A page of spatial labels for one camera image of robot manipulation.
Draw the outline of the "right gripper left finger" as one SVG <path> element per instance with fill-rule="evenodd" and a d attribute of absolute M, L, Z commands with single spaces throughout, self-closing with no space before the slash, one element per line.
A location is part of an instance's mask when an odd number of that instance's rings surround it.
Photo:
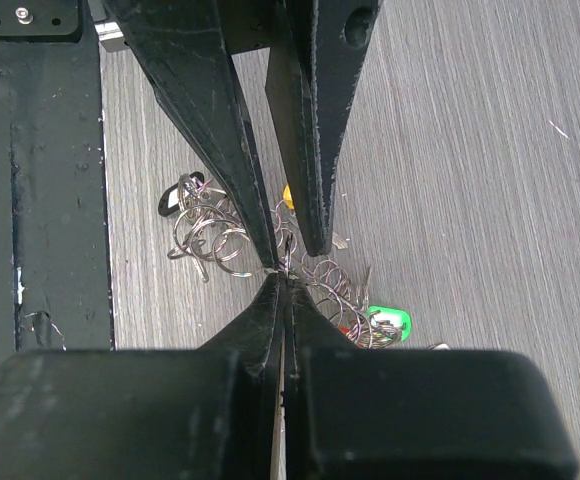
<path fill-rule="evenodd" d="M 270 479 L 284 279 L 194 350 L 33 350 L 0 365 L 0 479 Z"/>

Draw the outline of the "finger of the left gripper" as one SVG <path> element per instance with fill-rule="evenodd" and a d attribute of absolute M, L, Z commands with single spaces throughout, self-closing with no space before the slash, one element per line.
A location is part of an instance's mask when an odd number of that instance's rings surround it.
<path fill-rule="evenodd" d="M 261 263 L 278 262 L 249 111 L 217 1 L 108 1 L 157 102 L 224 187 Z"/>
<path fill-rule="evenodd" d="M 277 1 L 266 95 L 304 245 L 332 249 L 337 167 L 378 1 Z"/>

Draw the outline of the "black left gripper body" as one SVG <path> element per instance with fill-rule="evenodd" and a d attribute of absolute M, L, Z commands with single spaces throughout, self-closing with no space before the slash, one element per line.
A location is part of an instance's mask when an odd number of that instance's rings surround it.
<path fill-rule="evenodd" d="M 278 43 L 277 1 L 219 0 L 217 6 L 227 54 L 271 48 Z"/>

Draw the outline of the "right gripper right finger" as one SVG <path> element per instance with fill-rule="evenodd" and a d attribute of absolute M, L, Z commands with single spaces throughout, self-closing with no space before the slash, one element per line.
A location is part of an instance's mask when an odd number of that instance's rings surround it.
<path fill-rule="evenodd" d="M 574 479 L 540 369 L 497 350 L 366 350 L 286 281 L 291 479 Z"/>

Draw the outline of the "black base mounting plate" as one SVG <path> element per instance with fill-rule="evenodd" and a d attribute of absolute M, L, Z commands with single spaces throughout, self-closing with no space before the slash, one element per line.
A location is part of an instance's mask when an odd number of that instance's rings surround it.
<path fill-rule="evenodd" d="M 0 1 L 0 364 L 114 343 L 99 39 L 85 1 Z"/>

